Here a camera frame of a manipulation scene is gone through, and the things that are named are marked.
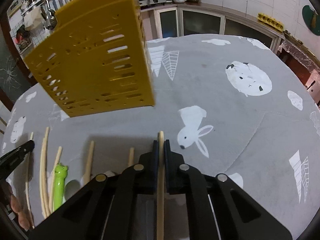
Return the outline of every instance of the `white rabbit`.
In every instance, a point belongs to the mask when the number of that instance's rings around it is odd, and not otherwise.
[[[177,140],[180,148],[185,149],[195,142],[200,152],[209,158],[208,149],[200,137],[208,134],[213,126],[206,125],[199,129],[202,118],[207,116],[207,112],[199,106],[190,106],[180,109],[179,113],[185,125],[178,133]]]

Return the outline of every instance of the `green spoon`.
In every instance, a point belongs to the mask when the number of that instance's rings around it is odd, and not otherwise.
[[[62,205],[64,193],[64,179],[68,175],[68,166],[60,163],[54,170],[54,188],[53,188],[53,210],[57,210]]]

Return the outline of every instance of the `wire grid rack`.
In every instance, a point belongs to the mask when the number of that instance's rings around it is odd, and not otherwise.
[[[58,2],[56,2],[58,9],[60,8],[60,5]],[[50,1],[50,7],[53,8],[53,3]],[[45,28],[45,21],[43,20],[43,23],[40,24],[38,27],[30,31],[32,42],[31,44],[25,48],[24,50],[20,51],[18,44],[16,43],[16,34],[17,30],[24,24],[23,19],[18,22],[17,25],[15,25],[11,31],[10,36],[12,38],[13,43],[16,46],[17,51],[22,57],[25,57],[29,52],[32,51],[35,47],[37,47],[42,41],[44,41],[47,37],[50,36],[51,33],[54,31],[49,31]]]

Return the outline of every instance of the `yellow plastic basket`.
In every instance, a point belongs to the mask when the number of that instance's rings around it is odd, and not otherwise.
[[[56,17],[25,62],[70,117],[154,105],[136,0],[73,0]]]

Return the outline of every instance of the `table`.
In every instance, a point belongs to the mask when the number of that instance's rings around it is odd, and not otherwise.
[[[69,167],[66,199],[81,186],[91,140],[93,175],[121,173],[130,147],[137,162],[163,130],[186,163],[204,174],[231,176],[296,239],[320,206],[320,112],[299,79],[262,43],[244,37],[197,34],[153,40],[148,47],[154,107],[68,118],[39,84],[16,102],[2,154],[35,133],[29,184],[35,224],[43,220],[38,180],[45,127],[51,129],[48,171],[58,146]],[[22,164],[9,182],[26,206],[24,176]],[[165,238],[188,238],[183,196],[167,199],[166,216]]]

